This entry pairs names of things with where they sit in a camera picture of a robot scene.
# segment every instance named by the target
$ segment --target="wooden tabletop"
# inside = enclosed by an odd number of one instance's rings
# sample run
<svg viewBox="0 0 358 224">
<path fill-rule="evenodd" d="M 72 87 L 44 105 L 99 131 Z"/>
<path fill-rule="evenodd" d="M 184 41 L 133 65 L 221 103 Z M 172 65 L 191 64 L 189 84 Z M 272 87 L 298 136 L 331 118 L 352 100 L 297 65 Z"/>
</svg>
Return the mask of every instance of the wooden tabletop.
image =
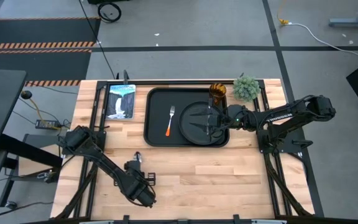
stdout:
<svg viewBox="0 0 358 224">
<path fill-rule="evenodd" d="M 96 82 L 81 82 L 72 128 L 77 125 L 89 126 Z M 137 85 L 134 119 L 106 121 L 106 126 L 110 128 L 106 129 L 105 154 L 123 167 L 139 151 L 143 159 L 142 171 L 155 172 L 157 175 L 157 185 L 154 187 L 157 203 L 153 208 L 129 203 L 114 186 L 112 178 L 99 170 L 92 220 L 122 220 L 124 215 L 130 215 L 131 220 L 232 219 L 234 214 L 239 214 L 241 218 L 273 218 L 266 169 L 255 133 L 231 129 L 229 142 L 220 148 L 152 147 L 144 141 L 147 94 L 155 87 L 171 86 L 209 87 Z M 265 86 L 271 108 L 286 103 L 279 79 L 265 79 Z M 232 86 L 226 85 L 226 88 L 229 105 L 244 105 L 234 99 Z M 252 103 L 245 105 L 254 110 Z M 287 154 L 282 154 L 281 159 L 289 190 L 308 212 L 313 213 L 302 163 Z M 75 157 L 61 171 L 51 217 L 58 215 L 76 192 L 82 162 L 82 157 Z M 277 192 L 280 211 L 284 213 L 281 193 L 279 190 Z M 82 215 L 85 214 L 87 194 L 85 192 L 83 197 Z"/>
</svg>

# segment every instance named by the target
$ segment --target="caution tape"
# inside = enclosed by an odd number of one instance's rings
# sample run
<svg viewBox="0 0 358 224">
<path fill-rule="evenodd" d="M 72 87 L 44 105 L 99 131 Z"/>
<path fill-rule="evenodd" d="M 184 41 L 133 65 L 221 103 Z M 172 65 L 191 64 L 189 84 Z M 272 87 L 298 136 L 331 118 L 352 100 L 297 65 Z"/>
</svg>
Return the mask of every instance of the caution tape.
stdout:
<svg viewBox="0 0 358 224">
<path fill-rule="evenodd" d="M 39 54 L 39 53 L 62 53 L 62 52 L 89 52 L 90 49 L 55 49 L 55 50 L 0 50 L 0 54 Z"/>
<path fill-rule="evenodd" d="M 81 80 L 42 80 L 27 81 L 24 86 L 78 86 Z"/>
<path fill-rule="evenodd" d="M 52 19 L 86 19 L 85 17 L 51 17 L 51 18 L 0 18 L 0 21 L 10 20 L 52 20 Z M 88 19 L 100 19 L 98 16 L 88 17 Z"/>
<path fill-rule="evenodd" d="M 38 43 L 0 43 L 0 49 L 39 49 L 59 47 L 93 47 L 93 41 L 77 42 L 38 42 Z"/>
</svg>

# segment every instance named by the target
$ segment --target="black floor mat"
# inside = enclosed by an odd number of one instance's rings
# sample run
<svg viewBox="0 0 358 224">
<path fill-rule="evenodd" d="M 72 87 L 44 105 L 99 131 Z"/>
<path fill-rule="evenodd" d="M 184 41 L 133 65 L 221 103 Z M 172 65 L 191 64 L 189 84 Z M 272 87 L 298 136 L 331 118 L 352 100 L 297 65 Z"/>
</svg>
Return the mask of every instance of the black floor mat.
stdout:
<svg viewBox="0 0 358 224">
<path fill-rule="evenodd" d="M 24 70 L 27 81 L 44 81 L 38 85 L 77 85 L 86 78 L 90 57 L 89 49 L 4 50 L 0 69 Z"/>
<path fill-rule="evenodd" d="M 89 21 L 98 33 L 100 19 Z M 90 47 L 95 40 L 85 18 L 0 19 L 0 49 Z"/>
</svg>

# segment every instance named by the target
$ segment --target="yellow cable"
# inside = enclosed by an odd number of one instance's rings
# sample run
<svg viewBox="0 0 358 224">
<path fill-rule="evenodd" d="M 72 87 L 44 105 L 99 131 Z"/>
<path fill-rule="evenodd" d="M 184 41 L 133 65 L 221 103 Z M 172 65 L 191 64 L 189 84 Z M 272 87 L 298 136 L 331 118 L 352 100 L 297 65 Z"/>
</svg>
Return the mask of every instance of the yellow cable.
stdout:
<svg viewBox="0 0 358 224">
<path fill-rule="evenodd" d="M 31 101 L 31 103 L 35 106 L 35 109 L 37 109 L 37 114 L 38 117 L 40 117 L 41 122 L 45 125 L 45 126 L 50 126 L 42 117 L 41 117 L 41 113 L 40 110 L 38 109 L 37 104 L 35 104 L 35 102 L 33 100 L 31 100 L 31 98 L 29 98 L 29 100 Z M 50 128 L 55 129 L 55 130 L 61 130 L 61 128 L 56 128 L 54 126 L 50 126 Z"/>
<path fill-rule="evenodd" d="M 281 5 L 280 5 L 280 7 L 278 8 L 278 10 L 277 10 L 277 19 L 278 19 L 278 21 L 280 21 L 280 23 L 281 23 L 281 25 L 285 25 L 285 24 L 288 24 L 290 21 L 288 21 L 288 20 L 285 20 L 285 19 L 280 19 L 279 18 L 279 14 L 281 14 L 281 10 L 282 10 L 282 8 L 283 8 L 283 6 L 285 5 L 285 2 L 286 2 L 287 0 L 283 0 L 282 2 L 281 2 Z"/>
<path fill-rule="evenodd" d="M 38 106 L 37 104 L 35 104 L 35 102 L 31 99 L 29 99 L 31 101 L 31 103 L 35 106 L 35 109 L 37 110 L 37 114 L 38 114 L 38 117 L 40 117 L 41 119 L 41 122 L 45 125 L 45 126 L 50 126 L 42 117 L 41 117 L 41 113 L 40 113 L 40 110 L 38 109 Z M 61 130 L 61 128 L 56 128 L 56 127 L 53 127 L 53 126 L 50 126 L 50 128 L 52 129 L 55 129 L 55 130 Z"/>
</svg>

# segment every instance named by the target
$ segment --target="gray floor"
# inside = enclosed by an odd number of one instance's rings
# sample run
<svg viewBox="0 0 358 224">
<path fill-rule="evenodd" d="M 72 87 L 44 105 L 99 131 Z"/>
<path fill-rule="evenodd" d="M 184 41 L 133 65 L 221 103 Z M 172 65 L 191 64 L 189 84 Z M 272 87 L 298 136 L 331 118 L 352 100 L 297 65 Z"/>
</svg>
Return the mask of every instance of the gray floor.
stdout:
<svg viewBox="0 0 358 224">
<path fill-rule="evenodd" d="M 276 18 L 279 0 L 269 0 Z M 115 24 L 101 24 L 104 47 L 183 45 L 272 46 L 262 1 L 256 0 L 131 0 L 119 2 L 123 15 Z M 95 6 L 85 8 L 96 16 Z M 315 35 L 334 45 L 358 45 L 358 29 L 328 27 L 332 17 L 355 17 L 358 0 L 288 0 L 281 18 L 308 26 Z M 75 0 L 5 0 L 0 17 L 80 17 Z M 281 45 L 319 46 L 301 27 L 279 27 Z M 234 78 L 242 72 L 257 78 L 281 78 L 275 52 L 186 51 L 108 52 L 113 70 L 126 69 L 133 78 Z M 312 123 L 304 130 L 313 140 L 310 157 L 326 217 L 358 219 L 358 99 L 345 77 L 358 67 L 358 57 L 342 52 L 284 52 L 295 98 L 308 94 L 330 97 L 337 116 L 327 123 Z M 101 53 L 92 53 L 87 79 L 111 78 Z M 78 87 L 59 87 L 78 91 Z M 32 88 L 41 110 L 62 121 L 71 119 L 74 95 Z M 18 102 L 15 111 L 32 121 L 35 111 Z M 57 134 L 39 131 L 13 114 L 5 133 L 22 139 L 24 134 Z M 15 184 L 10 197 L 19 205 L 53 200 L 55 184 Z M 45 220 L 51 206 L 39 205 L 0 217 L 0 223 Z"/>
</svg>

